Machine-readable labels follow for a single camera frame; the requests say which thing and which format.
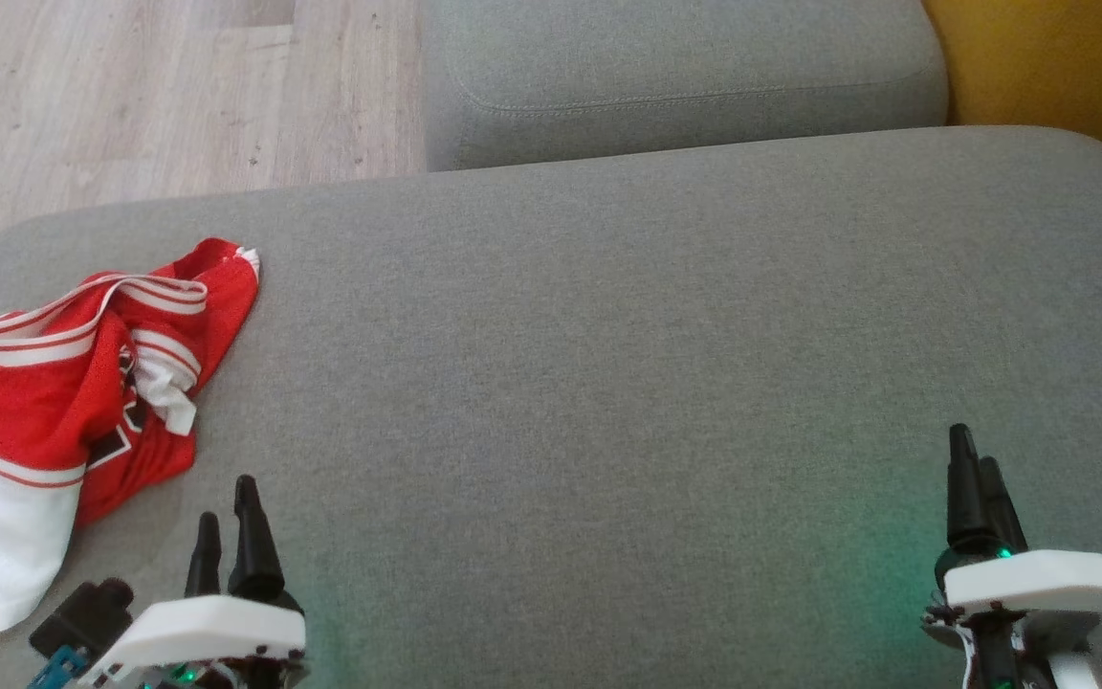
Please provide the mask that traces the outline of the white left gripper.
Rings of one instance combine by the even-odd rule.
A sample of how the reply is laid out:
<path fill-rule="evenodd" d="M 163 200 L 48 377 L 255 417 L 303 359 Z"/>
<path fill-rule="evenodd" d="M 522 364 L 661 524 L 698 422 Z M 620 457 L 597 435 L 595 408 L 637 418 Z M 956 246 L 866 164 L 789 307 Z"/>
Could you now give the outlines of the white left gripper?
<path fill-rule="evenodd" d="M 229 593 L 220 593 L 220 526 L 199 516 L 185 598 L 153 603 L 82 675 L 82 689 L 298 689 L 307 628 L 285 579 L 256 480 L 237 477 L 239 520 Z"/>

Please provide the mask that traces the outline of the grey sofa seat cushion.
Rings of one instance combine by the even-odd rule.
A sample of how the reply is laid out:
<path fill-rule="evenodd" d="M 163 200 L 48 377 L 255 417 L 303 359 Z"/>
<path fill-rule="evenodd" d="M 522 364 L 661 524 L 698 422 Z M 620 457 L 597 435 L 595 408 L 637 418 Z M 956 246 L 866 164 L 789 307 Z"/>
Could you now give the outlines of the grey sofa seat cushion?
<path fill-rule="evenodd" d="M 946 122 L 921 0 L 423 0 L 432 171 Z"/>

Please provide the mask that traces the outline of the red and white sports shorts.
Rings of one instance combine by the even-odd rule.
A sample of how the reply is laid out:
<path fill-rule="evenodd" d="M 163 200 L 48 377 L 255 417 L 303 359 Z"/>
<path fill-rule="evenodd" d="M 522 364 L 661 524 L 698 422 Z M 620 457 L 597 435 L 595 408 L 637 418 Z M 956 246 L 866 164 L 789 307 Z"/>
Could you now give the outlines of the red and white sports shorts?
<path fill-rule="evenodd" d="M 193 465 L 196 395 L 259 286 L 256 250 L 209 238 L 0 315 L 0 633 L 43 601 L 76 528 Z"/>

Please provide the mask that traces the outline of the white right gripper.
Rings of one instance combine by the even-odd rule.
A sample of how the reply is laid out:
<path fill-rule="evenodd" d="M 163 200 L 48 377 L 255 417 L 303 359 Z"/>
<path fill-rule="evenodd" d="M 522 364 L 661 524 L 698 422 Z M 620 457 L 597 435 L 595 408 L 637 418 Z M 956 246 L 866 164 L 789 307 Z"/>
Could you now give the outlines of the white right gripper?
<path fill-rule="evenodd" d="M 948 439 L 946 542 L 987 555 L 993 527 L 1013 553 L 949 568 L 923 610 L 923 632 L 963 653 L 959 689 L 1102 689 L 1089 644 L 1102 620 L 1102 555 L 1028 552 L 997 459 L 979 457 L 966 424 Z"/>

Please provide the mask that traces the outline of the large grey sofa cushion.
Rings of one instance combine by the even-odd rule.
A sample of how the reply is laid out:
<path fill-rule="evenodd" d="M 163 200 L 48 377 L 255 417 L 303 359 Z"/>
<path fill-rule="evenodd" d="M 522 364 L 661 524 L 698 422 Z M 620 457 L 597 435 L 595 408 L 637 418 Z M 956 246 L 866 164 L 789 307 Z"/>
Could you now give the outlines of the large grey sofa cushion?
<path fill-rule="evenodd" d="M 959 689 L 919 616 L 948 428 L 1033 546 L 1102 545 L 1102 144 L 946 127 L 95 208 L 0 315 L 222 236 L 261 288 L 198 456 L 36 612 L 179 596 L 253 475 L 300 689 Z"/>

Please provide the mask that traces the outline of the wide yellow sofa backrest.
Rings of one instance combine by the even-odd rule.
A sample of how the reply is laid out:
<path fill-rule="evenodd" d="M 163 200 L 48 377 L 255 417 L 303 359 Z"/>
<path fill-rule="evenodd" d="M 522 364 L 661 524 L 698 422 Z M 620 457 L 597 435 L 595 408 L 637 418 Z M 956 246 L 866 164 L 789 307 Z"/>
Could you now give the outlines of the wide yellow sofa backrest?
<path fill-rule="evenodd" d="M 922 0 L 949 123 L 1035 125 L 1102 143 L 1102 0 Z"/>

